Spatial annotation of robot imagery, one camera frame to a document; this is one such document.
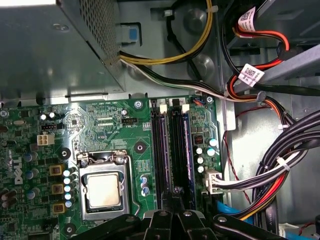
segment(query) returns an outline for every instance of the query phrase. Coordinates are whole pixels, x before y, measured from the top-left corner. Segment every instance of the dell logo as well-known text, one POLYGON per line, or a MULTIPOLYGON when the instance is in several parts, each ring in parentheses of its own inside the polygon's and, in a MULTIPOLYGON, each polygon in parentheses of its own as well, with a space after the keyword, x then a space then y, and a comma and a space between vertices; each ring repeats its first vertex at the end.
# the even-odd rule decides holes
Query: dell logo
POLYGON ((14 169, 14 184, 15 185, 21 185, 24 183, 24 180, 22 179, 22 161, 21 157, 18 158, 18 160, 13 160, 13 169, 14 169))

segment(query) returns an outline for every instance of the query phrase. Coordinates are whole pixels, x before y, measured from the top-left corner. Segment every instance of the cable tie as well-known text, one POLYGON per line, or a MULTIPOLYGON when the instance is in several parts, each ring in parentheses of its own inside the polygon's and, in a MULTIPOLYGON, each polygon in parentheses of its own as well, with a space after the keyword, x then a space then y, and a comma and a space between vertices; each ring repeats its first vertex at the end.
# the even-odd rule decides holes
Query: cable tie
POLYGON ((279 129, 279 130, 284 130, 284 129, 287 129, 288 127, 289 127, 288 124, 284 124, 284 125, 279 124, 279 125, 278 125, 278 129, 279 129))
POLYGON ((269 170, 270 170, 270 167, 269 167, 269 166, 267 166, 267 165, 265 165, 262 161, 261 161, 261 162, 259 162, 259 165, 260 165, 261 167, 263 167, 264 169, 266 169, 267 171, 269 171, 269 170))
POLYGON ((175 11, 173 9, 166 9, 163 11, 163 14, 162 14, 164 18, 171 17, 174 15, 175 15, 175 11))
POLYGON ((285 170, 287 170, 288 172, 290 171, 290 167, 287 165, 286 161, 282 158, 282 157, 277 157, 276 161, 278 162, 278 164, 280 166, 283 166, 285 168, 285 170))
POLYGON ((210 8, 207 8, 205 10, 205 12, 206 13, 216 13, 216 12, 218 12, 218 10, 219 10, 219 7, 217 5, 215 5, 215 6, 212 6, 210 8))

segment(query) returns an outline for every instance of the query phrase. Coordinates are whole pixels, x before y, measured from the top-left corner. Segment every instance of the capacitor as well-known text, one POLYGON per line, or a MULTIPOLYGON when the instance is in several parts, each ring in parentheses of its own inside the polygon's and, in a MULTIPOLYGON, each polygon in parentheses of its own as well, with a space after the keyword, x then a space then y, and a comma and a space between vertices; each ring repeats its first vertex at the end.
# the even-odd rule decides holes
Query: capacitor
POLYGON ((142 188, 141 195, 142 195, 143 197, 145 197, 145 196, 147 196, 147 195, 149 194, 149 192, 150 192, 149 187, 148 187, 148 186, 145 186, 145 187, 142 188))
POLYGON ((215 138, 209 138, 207 141, 207 144, 211 147, 216 147, 216 146, 218 146, 219 142, 215 138))
POLYGON ((29 170, 25 173, 25 178, 28 180, 31 180, 33 178, 36 178, 38 176, 38 174, 39 174, 38 169, 32 168, 31 170, 29 170))
POLYGON ((196 154, 198 154, 198 155, 201 155, 201 154, 203 153, 203 150, 202 150, 201 147, 195 146, 195 147, 194 147, 194 152, 195 152, 196 154))
POLYGON ((148 182, 148 176, 143 174, 140 176, 140 183, 141 184, 146 184, 148 182))
POLYGON ((205 171, 205 167, 204 166, 198 166, 198 173, 202 174, 205 171))
POLYGON ((213 148, 208 147, 208 148, 206 149, 206 154, 207 154, 209 157, 213 157, 213 156, 216 154, 216 151, 215 151, 213 148))
POLYGON ((197 159, 196 159, 196 162, 198 164, 203 164, 205 162, 204 158, 202 156, 198 156, 197 159))
POLYGON ((77 168, 76 168, 76 167, 71 167, 71 168, 63 171, 63 176, 69 177, 69 176, 70 176, 71 174, 73 174, 75 171, 77 171, 77 168))
POLYGON ((29 200, 32 200, 32 199, 38 197, 39 194, 40 194, 40 189, 37 187, 34 187, 26 193, 26 198, 29 200))
POLYGON ((66 193, 68 193, 68 192, 71 191, 71 186, 70 186, 70 185, 65 185, 63 189, 64 189, 64 191, 65 191, 66 193))
POLYGON ((8 208, 10 208, 12 205, 16 204, 17 201, 18 201, 18 200, 17 200, 15 197, 10 198, 8 201, 5 201, 5 202, 2 203, 2 207, 3 207, 4 209, 8 209, 8 208))
POLYGON ((122 109, 121 110, 121 115, 124 116, 124 117, 127 116, 128 115, 128 110, 127 109, 122 109))
POLYGON ((25 120, 15 120, 13 122, 13 124, 16 125, 16 126, 21 126, 21 125, 26 124, 26 121, 25 120))
POLYGON ((47 119, 47 115, 46 114, 41 114, 40 115, 40 119, 42 120, 42 121, 44 121, 44 120, 46 120, 47 119))
POLYGON ((74 191, 74 190, 71 190, 70 192, 67 192, 67 193, 64 195, 64 199, 65 199, 65 200, 70 200, 74 195, 75 195, 75 191, 74 191))
POLYGON ((75 203, 76 203, 76 199, 72 197, 70 198, 70 200, 65 201, 64 205, 69 209, 75 203))
POLYGON ((70 175, 69 177, 66 177, 65 179, 63 179, 63 183, 65 185, 69 185, 75 179, 76 179, 75 175, 70 175))
POLYGON ((7 201, 10 198, 13 198, 14 196, 17 195, 17 191, 16 190, 11 190, 9 192, 7 192, 6 194, 3 194, 1 197, 2 201, 7 201))
POLYGON ((3 195, 5 195, 6 193, 8 193, 9 192, 9 190, 8 189, 2 189, 1 191, 0 191, 0 199, 2 198, 2 196, 3 195))
POLYGON ((30 163, 31 161, 37 160, 38 154, 34 151, 28 152, 23 156, 23 158, 27 163, 30 163))

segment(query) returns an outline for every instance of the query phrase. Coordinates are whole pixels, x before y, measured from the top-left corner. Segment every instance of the red wire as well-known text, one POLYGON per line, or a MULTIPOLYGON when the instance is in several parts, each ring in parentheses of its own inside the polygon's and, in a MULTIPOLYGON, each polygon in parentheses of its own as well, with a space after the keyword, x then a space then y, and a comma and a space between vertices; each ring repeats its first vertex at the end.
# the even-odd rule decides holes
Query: red wire
POLYGON ((302 232, 303 232, 303 230, 305 229, 305 228, 307 228, 307 227, 309 227, 309 226, 311 226, 311 225, 314 225, 315 224, 315 222, 313 222, 313 221, 311 221, 311 222, 308 222, 308 223, 306 223, 305 225, 303 225, 302 227, 300 227, 300 229, 299 229, 299 236, 301 236, 301 234, 302 234, 302 232))
MULTIPOLYGON (((239 116, 245 114, 245 113, 248 113, 248 112, 252 112, 252 111, 255 111, 255 110, 259 110, 259 109, 268 109, 270 108, 269 106, 257 106, 257 107, 253 107, 253 108, 250 108, 248 110, 245 110, 243 112, 240 112, 238 115, 236 115, 235 117, 238 118, 239 116)), ((225 149, 226 149, 226 155, 227 155, 227 158, 228 158, 228 164, 230 165, 231 167, 231 170, 232 170, 232 173, 234 175, 234 178, 239 181, 239 177, 236 173, 236 170, 234 168, 234 165, 233 165, 233 162, 231 161, 231 157, 230 157, 230 151, 229 151, 229 146, 228 146, 228 143, 227 143, 227 134, 228 134, 228 131, 225 131, 224 133, 224 137, 223 137, 223 141, 224 141, 224 144, 225 144, 225 149)), ((243 194, 246 198, 246 200, 249 202, 249 204, 251 204, 251 201, 250 201, 250 198, 248 196, 248 194, 246 193, 246 191, 243 191, 243 194)))

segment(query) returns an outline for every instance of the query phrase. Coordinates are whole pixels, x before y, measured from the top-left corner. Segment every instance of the white label sticker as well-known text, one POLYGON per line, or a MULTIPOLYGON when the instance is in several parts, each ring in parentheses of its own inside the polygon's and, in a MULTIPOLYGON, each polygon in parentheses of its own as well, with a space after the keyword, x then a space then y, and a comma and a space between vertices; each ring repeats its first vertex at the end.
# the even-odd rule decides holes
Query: white label sticker
POLYGON ((247 32, 255 32, 256 31, 254 26, 255 12, 256 12, 256 7, 254 6, 245 14, 243 14, 238 20, 239 27, 247 32))
POLYGON ((242 82, 248 84, 250 87, 253 87, 264 75, 265 73, 250 64, 244 65, 241 73, 238 76, 242 82))

